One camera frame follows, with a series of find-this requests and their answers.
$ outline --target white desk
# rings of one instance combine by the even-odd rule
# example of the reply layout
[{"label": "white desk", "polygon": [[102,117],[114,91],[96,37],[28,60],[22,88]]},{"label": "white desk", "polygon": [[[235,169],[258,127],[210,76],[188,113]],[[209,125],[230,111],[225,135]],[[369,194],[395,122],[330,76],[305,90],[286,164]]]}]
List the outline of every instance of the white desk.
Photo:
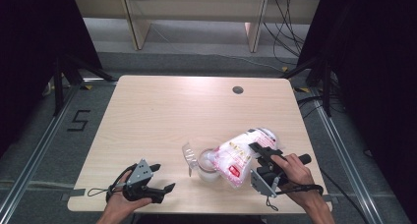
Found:
[{"label": "white desk", "polygon": [[[243,93],[234,93],[234,86],[243,87]],[[188,140],[228,141],[255,127],[272,130],[285,146],[284,154],[309,153],[313,162],[308,167],[314,180],[325,187],[288,80],[124,76],[115,88],[75,189],[106,189],[126,167],[144,158],[149,165],[161,164],[150,187],[176,186],[162,204],[148,205],[140,212],[304,212],[287,196],[270,199],[278,212],[267,207],[266,197],[250,187],[249,177],[237,190],[222,179],[208,184],[197,173],[189,177],[181,150]],[[74,196],[68,203],[73,211],[101,211],[105,205],[105,194]]]}]

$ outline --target person's right hand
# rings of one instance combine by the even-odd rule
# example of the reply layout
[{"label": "person's right hand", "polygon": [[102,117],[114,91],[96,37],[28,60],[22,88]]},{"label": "person's right hand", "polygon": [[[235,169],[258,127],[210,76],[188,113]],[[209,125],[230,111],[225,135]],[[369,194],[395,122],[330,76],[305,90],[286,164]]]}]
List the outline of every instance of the person's right hand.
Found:
[{"label": "person's right hand", "polygon": [[[315,184],[310,169],[304,166],[296,154],[285,156],[286,161],[277,155],[270,158],[282,168],[289,180],[287,184],[279,187],[282,191],[297,185]],[[287,193],[287,195],[306,211],[314,223],[334,223],[328,205],[318,191]]]}]

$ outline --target black stand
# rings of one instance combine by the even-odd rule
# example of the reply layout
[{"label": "black stand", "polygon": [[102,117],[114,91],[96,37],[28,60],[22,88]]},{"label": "black stand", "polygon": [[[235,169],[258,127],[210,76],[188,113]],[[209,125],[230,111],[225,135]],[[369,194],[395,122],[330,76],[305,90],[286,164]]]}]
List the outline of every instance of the black stand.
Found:
[{"label": "black stand", "polygon": [[282,78],[289,79],[306,69],[311,69],[311,72],[306,79],[309,86],[315,86],[320,81],[323,81],[323,108],[330,114],[330,73],[335,63],[335,54],[337,46],[340,45],[342,36],[345,36],[353,24],[354,15],[357,14],[360,7],[365,0],[348,0],[343,7],[341,14],[337,17],[333,28],[330,30],[328,38],[325,41],[321,51],[316,57],[305,61],[298,65],[294,70],[284,74]]},{"label": "black stand", "polygon": [[62,86],[62,74],[68,80],[70,85],[79,85],[84,80],[83,77],[78,72],[78,69],[85,69],[100,78],[103,78],[109,82],[117,82],[117,79],[114,79],[112,76],[107,75],[101,69],[95,68],[90,64],[82,61],[81,59],[74,57],[72,55],[65,54],[56,58],[55,62],[55,72],[54,72],[54,84],[55,84],[55,112],[56,116],[61,110],[64,104],[64,93]]}]

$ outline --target red label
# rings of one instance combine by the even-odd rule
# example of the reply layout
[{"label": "red label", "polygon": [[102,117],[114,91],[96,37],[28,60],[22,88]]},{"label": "red label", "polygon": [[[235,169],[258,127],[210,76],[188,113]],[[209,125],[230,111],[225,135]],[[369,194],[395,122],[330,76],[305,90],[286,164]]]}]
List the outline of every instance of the red label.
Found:
[{"label": "red label", "polygon": [[237,170],[237,168],[235,166],[230,166],[229,167],[229,171],[233,174],[233,176],[235,177],[239,177],[240,176],[240,172],[239,170]]}]

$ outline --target person's left hand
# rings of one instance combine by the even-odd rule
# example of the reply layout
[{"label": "person's left hand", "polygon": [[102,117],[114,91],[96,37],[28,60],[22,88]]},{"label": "person's left hand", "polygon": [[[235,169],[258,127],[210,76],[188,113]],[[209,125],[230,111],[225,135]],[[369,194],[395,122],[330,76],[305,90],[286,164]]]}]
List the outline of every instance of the person's left hand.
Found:
[{"label": "person's left hand", "polygon": [[[126,172],[119,183],[124,183],[131,172]],[[136,209],[146,206],[152,202],[150,197],[141,198],[136,201],[128,201],[123,197],[121,188],[117,188],[115,193],[108,200],[108,203],[97,223],[115,224],[123,221]]]}]

